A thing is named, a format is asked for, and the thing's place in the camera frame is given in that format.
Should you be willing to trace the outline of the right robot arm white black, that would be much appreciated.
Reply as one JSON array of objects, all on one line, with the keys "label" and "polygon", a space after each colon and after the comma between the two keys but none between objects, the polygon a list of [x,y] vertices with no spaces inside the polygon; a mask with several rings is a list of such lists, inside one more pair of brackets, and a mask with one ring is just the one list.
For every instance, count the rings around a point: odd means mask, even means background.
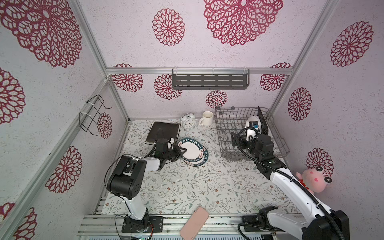
[{"label": "right robot arm white black", "polygon": [[341,210],[334,211],[316,198],[291,173],[285,164],[274,156],[274,143],[268,135],[247,137],[243,132],[231,133],[232,145],[253,161],[261,174],[279,187],[300,210],[295,217],[279,211],[276,206],[258,211],[254,220],[244,217],[238,226],[269,231],[282,231],[298,240],[348,240],[350,220]]}]

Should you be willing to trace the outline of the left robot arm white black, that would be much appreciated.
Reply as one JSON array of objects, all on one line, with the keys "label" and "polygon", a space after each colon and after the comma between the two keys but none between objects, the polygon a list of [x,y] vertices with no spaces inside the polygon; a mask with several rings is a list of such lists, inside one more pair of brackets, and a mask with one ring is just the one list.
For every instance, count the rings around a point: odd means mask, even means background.
[{"label": "left robot arm white black", "polygon": [[186,148],[173,145],[161,152],[153,146],[143,158],[124,154],[116,160],[117,165],[105,188],[127,207],[129,213],[124,219],[131,230],[144,232],[150,227],[149,210],[138,196],[145,173],[160,171],[165,164],[177,161],[187,151]]}]

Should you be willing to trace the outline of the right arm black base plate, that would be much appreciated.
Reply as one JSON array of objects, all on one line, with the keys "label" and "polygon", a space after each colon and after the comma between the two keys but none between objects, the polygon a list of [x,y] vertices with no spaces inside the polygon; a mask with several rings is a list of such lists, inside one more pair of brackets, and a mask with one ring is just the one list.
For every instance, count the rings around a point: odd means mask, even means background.
[{"label": "right arm black base plate", "polygon": [[245,232],[282,232],[281,229],[269,226],[264,220],[259,220],[257,215],[242,216]]}]

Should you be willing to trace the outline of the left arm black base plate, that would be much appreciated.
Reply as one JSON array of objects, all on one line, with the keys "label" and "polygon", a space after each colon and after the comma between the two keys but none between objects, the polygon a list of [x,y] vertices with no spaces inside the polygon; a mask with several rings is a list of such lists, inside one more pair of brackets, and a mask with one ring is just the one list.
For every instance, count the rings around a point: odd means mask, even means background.
[{"label": "left arm black base plate", "polygon": [[163,231],[163,225],[164,217],[162,216],[144,216],[142,220],[125,217],[122,233],[161,233]]}]

